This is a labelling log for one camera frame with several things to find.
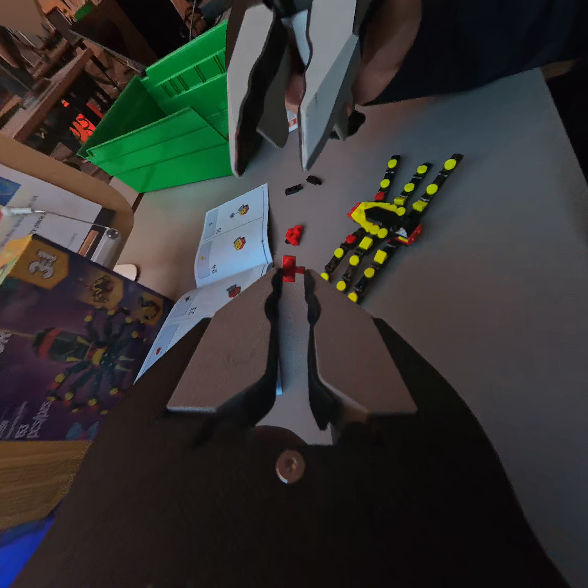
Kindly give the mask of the green plastic bin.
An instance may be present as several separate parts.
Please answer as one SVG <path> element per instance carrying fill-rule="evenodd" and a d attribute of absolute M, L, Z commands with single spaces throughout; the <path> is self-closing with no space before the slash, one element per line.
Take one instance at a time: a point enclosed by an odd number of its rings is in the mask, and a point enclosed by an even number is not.
<path fill-rule="evenodd" d="M 78 155 L 136 192 L 231 175 L 227 24 L 133 77 Z"/>

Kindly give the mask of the open lego instruction booklet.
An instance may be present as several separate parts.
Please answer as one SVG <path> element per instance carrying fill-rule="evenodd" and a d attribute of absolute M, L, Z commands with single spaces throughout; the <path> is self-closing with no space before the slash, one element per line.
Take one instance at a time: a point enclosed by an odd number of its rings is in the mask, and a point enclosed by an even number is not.
<path fill-rule="evenodd" d="M 268 221 L 267 183 L 207 211 L 194 261 L 196 287 L 174 304 L 136 382 L 199 322 L 212 318 L 272 268 Z"/>

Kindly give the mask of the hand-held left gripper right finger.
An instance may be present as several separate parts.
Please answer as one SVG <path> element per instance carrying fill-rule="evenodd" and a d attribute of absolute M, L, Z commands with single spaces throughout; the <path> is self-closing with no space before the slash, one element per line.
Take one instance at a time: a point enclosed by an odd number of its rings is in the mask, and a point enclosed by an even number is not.
<path fill-rule="evenodd" d="M 304 275 L 308 395 L 320 430 L 414 415 L 410 394 L 373 317 L 314 270 Z"/>

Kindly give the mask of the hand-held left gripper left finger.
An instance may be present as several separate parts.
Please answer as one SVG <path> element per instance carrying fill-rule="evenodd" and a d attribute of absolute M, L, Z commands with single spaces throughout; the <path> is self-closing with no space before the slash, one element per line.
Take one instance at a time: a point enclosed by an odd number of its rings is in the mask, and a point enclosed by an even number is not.
<path fill-rule="evenodd" d="M 210 320 L 167 408 L 266 415 L 276 398 L 282 271 L 272 269 Z"/>

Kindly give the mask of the printed task instruction sheet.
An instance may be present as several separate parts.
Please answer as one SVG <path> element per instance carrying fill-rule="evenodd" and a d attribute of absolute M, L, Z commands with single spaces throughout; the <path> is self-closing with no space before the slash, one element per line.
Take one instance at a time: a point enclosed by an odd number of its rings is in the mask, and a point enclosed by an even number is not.
<path fill-rule="evenodd" d="M 37 233 L 79 252 L 102 210 L 97 203 L 1 165 L 1 247 Z"/>

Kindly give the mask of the person's right forearm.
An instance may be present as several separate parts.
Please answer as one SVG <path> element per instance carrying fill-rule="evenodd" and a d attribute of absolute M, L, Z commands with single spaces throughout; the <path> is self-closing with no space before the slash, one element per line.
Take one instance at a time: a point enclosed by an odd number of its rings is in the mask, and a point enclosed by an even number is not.
<path fill-rule="evenodd" d="M 367 105 L 463 92 L 587 54 L 587 1 L 422 1 L 401 69 Z"/>

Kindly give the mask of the black yellow lego spider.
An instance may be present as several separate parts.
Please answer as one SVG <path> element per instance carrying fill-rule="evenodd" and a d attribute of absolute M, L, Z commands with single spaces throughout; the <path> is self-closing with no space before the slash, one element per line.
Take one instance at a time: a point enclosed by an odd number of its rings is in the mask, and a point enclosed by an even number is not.
<path fill-rule="evenodd" d="M 432 164 L 425 162 L 419 165 L 401 193 L 389 199 L 401 164 L 401 156 L 394 154 L 387 161 L 385 174 L 373 200 L 357 202 L 348 213 L 357 229 L 334 250 L 320 273 L 322 279 L 330 282 L 342 261 L 347 259 L 348 265 L 334 286 L 339 292 L 347 294 L 353 303 L 359 303 L 393 255 L 401 248 L 411 246 L 420 237 L 424 214 L 463 158 L 462 153 L 452 154 L 426 185 L 422 195 L 410 202 Z"/>

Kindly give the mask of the wooden sheet stand board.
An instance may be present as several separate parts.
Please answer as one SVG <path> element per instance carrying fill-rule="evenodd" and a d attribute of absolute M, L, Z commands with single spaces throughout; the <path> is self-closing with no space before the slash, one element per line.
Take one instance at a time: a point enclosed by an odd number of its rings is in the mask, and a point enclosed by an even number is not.
<path fill-rule="evenodd" d="M 120 237 L 105 265 L 108 269 L 114 269 L 134 227 L 134 211 L 118 190 L 3 135 L 1 163 L 114 211 L 112 227 L 119 232 Z"/>

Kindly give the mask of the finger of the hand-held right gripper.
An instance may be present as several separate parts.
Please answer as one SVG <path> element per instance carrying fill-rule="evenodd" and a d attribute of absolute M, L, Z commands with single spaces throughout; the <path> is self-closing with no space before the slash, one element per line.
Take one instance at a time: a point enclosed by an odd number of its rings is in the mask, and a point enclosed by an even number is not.
<path fill-rule="evenodd" d="M 306 11 L 302 100 L 298 108 L 300 161 L 310 171 L 334 135 L 350 135 L 352 85 L 361 61 L 360 28 L 367 1 L 311 1 Z"/>
<path fill-rule="evenodd" d="M 242 176 L 262 140 L 283 148 L 289 35 L 273 1 L 234 1 L 226 28 L 228 138 L 232 173 Z"/>

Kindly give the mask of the purple yellow lego box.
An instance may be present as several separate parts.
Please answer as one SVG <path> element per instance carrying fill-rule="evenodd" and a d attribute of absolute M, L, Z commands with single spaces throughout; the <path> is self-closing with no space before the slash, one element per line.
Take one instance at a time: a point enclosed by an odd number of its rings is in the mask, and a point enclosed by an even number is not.
<path fill-rule="evenodd" d="M 1 249 L 1 530 L 62 501 L 172 308 L 39 235 Z"/>

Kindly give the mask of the person's right hand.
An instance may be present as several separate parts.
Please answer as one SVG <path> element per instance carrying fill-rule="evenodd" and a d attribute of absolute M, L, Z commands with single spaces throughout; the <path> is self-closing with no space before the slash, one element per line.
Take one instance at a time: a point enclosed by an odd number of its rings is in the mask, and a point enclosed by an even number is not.
<path fill-rule="evenodd" d="M 422 1 L 376 1 L 364 22 L 362 57 L 353 83 L 358 105 L 375 100 L 401 69 L 422 21 Z"/>

